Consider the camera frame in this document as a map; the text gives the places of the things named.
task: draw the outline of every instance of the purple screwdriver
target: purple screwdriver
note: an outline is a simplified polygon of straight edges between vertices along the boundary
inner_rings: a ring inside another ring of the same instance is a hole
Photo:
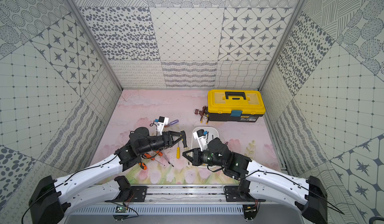
[[[175,125],[176,123],[178,123],[179,120],[175,120],[175,121],[172,121],[170,122],[168,125],[164,126],[164,127],[168,127],[168,126],[171,126],[171,125]]]

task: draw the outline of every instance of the toolbox handle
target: toolbox handle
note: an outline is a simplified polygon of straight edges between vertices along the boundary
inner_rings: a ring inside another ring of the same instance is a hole
[[[225,98],[227,100],[229,99],[229,96],[242,96],[244,98],[244,100],[247,100],[247,97],[245,96],[244,92],[230,92],[230,91],[226,91],[225,92]]]

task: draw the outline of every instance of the toolbox label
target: toolbox label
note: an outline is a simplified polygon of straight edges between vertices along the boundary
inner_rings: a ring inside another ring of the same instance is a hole
[[[240,118],[241,121],[256,121],[256,119]]]

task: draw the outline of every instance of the toolbox latch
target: toolbox latch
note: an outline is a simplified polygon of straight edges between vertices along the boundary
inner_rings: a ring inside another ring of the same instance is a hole
[[[231,116],[240,117],[243,111],[232,111]]]

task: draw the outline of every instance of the orange screwdriver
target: orange screwdriver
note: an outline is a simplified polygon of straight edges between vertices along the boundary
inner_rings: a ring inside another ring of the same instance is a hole
[[[146,159],[155,160],[155,161],[157,161],[158,163],[160,163],[161,165],[166,166],[166,165],[162,164],[160,161],[156,160],[154,157],[152,157],[152,156],[151,156],[150,154],[148,154],[148,153],[144,153],[143,156],[145,156]]]

